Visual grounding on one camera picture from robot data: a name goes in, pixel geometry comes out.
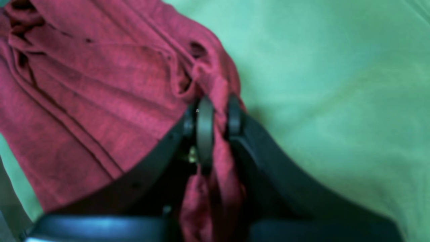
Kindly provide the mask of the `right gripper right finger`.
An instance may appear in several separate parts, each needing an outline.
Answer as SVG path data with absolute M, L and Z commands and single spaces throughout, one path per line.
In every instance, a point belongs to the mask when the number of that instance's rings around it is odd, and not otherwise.
M 341 197 L 295 164 L 234 95 L 228 101 L 227 127 L 246 190 L 246 241 L 403 241 L 391 220 Z

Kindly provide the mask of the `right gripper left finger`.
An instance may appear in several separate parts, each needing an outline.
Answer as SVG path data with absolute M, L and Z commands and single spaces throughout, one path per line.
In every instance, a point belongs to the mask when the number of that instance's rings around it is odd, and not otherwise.
M 176 218 L 190 176 L 213 167 L 214 107 L 206 96 L 132 170 L 80 201 L 48 213 L 26 242 L 183 242 Z

